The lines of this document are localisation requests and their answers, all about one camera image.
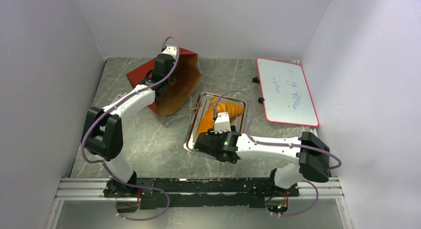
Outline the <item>red paper bag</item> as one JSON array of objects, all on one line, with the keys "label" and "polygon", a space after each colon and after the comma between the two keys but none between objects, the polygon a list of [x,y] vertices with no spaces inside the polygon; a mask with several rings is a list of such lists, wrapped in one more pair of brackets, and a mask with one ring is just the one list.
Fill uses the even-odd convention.
[{"label": "red paper bag", "polygon": [[[145,78],[146,73],[154,68],[154,60],[155,58],[126,74],[132,87],[138,85]],[[149,105],[149,108],[157,116],[168,116],[175,113],[189,98],[202,76],[197,64],[197,53],[183,48],[180,49],[179,61],[171,75],[175,77],[175,83],[171,85],[165,97],[155,98],[154,103]]]}]

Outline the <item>long orange fake baguette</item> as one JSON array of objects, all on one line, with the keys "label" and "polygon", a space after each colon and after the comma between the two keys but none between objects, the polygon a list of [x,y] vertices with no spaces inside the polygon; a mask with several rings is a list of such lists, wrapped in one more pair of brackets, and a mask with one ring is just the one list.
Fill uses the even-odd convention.
[{"label": "long orange fake baguette", "polygon": [[207,112],[203,115],[202,119],[200,120],[197,135],[199,136],[201,133],[207,133],[209,129],[213,128],[213,106],[211,105]]}]

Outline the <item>orange fake croissant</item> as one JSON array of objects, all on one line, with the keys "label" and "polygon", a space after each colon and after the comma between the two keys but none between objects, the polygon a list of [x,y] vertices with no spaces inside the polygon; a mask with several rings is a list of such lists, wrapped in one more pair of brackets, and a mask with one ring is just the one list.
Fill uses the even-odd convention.
[{"label": "orange fake croissant", "polygon": [[229,101],[219,101],[218,104],[217,98],[213,97],[211,99],[212,106],[216,106],[216,114],[227,112],[230,118],[230,121],[233,121],[236,117],[242,114],[243,108],[239,105],[229,102]]}]

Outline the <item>silver metal tray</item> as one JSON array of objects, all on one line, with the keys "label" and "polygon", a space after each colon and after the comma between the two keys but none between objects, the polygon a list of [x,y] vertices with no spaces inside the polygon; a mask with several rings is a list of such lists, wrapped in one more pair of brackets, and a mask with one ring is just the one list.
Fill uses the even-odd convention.
[{"label": "silver metal tray", "polygon": [[[214,105],[214,101],[218,98],[219,95],[216,93],[204,91],[199,94],[198,107],[191,119],[190,129],[188,130],[186,141],[183,145],[188,154],[197,154],[208,158],[211,157],[206,153],[202,153],[194,149],[194,146],[200,133],[206,133],[209,129],[213,128],[214,121],[212,107]],[[230,118],[231,126],[234,126],[236,131],[243,132],[245,130],[245,120],[247,116],[247,103],[243,100],[228,96],[224,96],[220,100],[220,103],[225,102],[232,105],[232,111],[236,113],[235,116]]]}]

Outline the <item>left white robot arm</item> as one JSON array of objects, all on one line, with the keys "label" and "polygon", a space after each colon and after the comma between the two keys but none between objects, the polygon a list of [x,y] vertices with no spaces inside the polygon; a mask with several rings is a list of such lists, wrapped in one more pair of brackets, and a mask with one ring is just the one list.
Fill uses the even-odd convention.
[{"label": "left white robot arm", "polygon": [[95,155],[96,163],[101,163],[118,182],[117,189],[125,197],[133,196],[138,184],[135,171],[121,152],[123,128],[133,116],[169,88],[178,60],[179,54],[157,55],[153,69],[126,96],[104,108],[92,107],[87,113],[80,144],[81,155],[87,163],[93,161],[86,157],[85,152]]}]

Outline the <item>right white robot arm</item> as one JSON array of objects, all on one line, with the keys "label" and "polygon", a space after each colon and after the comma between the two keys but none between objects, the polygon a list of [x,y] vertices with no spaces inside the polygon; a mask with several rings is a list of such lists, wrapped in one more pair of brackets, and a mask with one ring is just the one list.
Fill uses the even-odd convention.
[{"label": "right white robot arm", "polygon": [[325,183],[330,177],[330,149],[312,132],[292,138],[250,138],[240,132],[200,133],[194,149],[232,164],[243,158],[286,160],[288,164],[273,170],[268,182],[268,191],[273,196],[280,196],[300,181]]}]

